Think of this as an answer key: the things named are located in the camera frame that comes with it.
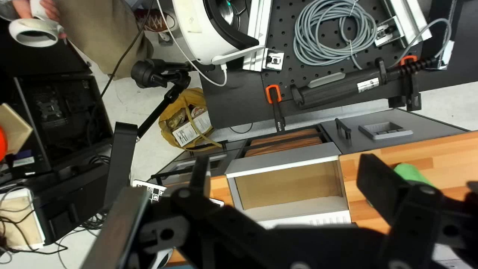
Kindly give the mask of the person's hand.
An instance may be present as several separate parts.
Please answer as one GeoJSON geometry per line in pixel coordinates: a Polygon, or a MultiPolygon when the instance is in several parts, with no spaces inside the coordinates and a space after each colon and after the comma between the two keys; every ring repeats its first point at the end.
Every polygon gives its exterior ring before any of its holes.
{"type": "Polygon", "coordinates": [[[17,20],[38,18],[58,23],[58,11],[54,0],[12,0],[12,6],[18,14],[17,20]]]}

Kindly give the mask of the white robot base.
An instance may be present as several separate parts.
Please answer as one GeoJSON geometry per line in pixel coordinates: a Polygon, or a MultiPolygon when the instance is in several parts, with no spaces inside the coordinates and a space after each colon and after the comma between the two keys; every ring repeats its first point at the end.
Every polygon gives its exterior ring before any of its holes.
{"type": "Polygon", "coordinates": [[[250,35],[253,0],[172,0],[178,26],[193,59],[224,65],[263,48],[250,35]]]}

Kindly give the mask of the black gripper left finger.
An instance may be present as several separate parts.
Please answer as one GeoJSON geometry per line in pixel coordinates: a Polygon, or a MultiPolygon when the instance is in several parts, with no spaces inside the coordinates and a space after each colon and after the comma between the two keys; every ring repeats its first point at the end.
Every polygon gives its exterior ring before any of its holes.
{"type": "Polygon", "coordinates": [[[199,157],[191,181],[172,195],[173,209],[187,220],[179,253],[196,269],[260,269],[254,248],[260,226],[230,205],[209,201],[209,159],[199,157]]]}

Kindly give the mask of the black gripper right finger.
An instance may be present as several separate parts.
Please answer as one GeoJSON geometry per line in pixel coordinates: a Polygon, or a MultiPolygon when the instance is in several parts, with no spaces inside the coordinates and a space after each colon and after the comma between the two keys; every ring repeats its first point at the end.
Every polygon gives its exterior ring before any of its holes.
{"type": "Polygon", "coordinates": [[[357,187],[390,226],[378,266],[429,269],[438,233],[439,192],[405,181],[374,154],[360,156],[357,187]]]}

